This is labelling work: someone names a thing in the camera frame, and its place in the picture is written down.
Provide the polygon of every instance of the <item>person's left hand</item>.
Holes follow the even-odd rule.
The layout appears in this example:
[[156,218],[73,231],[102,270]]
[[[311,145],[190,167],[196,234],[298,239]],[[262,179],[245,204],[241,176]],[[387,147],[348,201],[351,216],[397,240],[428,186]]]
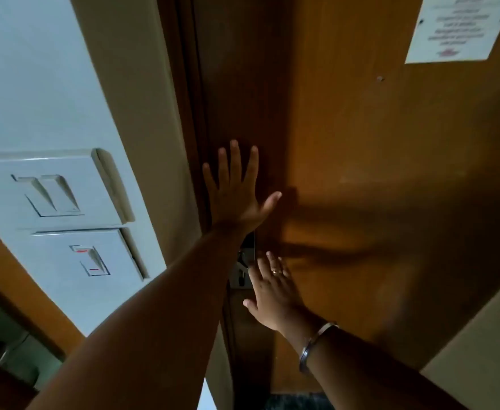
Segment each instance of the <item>person's left hand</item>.
[[250,159],[246,168],[246,175],[242,180],[242,164],[239,144],[236,140],[230,142],[231,170],[227,164],[225,148],[218,150],[218,179],[216,186],[210,165],[202,165],[210,211],[212,213],[212,226],[233,227],[238,232],[246,235],[258,227],[273,211],[282,193],[277,191],[271,194],[262,206],[255,198],[255,182],[258,178],[258,148],[253,146]]

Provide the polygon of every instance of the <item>door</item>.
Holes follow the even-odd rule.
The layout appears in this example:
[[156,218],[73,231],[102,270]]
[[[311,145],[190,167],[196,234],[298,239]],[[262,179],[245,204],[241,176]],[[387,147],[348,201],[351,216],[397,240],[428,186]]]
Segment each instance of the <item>door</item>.
[[[500,37],[486,61],[405,65],[421,2],[176,0],[200,162],[258,145],[261,197],[284,194],[258,248],[417,369],[500,288]],[[246,296],[237,391],[319,389]]]

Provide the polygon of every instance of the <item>silver bracelet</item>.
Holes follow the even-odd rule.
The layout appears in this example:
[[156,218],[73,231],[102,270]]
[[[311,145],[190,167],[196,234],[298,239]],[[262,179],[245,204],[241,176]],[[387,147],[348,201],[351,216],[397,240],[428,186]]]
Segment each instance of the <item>silver bracelet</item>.
[[307,343],[307,346],[303,349],[303,352],[301,353],[301,356],[299,358],[299,371],[302,373],[307,373],[309,372],[307,368],[307,358],[309,357],[309,352],[311,351],[311,348],[317,343],[318,338],[321,337],[321,335],[328,330],[328,328],[331,328],[335,326],[336,328],[339,328],[339,326],[335,322],[328,322],[318,330],[318,332],[309,339],[309,342]]

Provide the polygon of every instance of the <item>paper sign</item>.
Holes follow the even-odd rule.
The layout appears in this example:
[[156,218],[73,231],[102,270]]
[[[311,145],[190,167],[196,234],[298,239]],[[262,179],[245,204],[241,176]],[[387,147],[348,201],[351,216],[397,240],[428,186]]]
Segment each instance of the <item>paper sign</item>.
[[423,0],[406,63],[485,60],[500,32],[500,0]]

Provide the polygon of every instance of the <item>red logo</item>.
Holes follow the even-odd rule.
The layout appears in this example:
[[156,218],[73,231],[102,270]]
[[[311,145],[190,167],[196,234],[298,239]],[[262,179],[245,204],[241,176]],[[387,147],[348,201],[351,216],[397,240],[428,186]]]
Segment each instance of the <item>red logo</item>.
[[459,54],[459,51],[458,50],[453,50],[452,48],[447,48],[447,49],[445,49],[442,52],[438,52],[438,55],[440,57],[451,57],[451,56],[455,56],[457,54]]

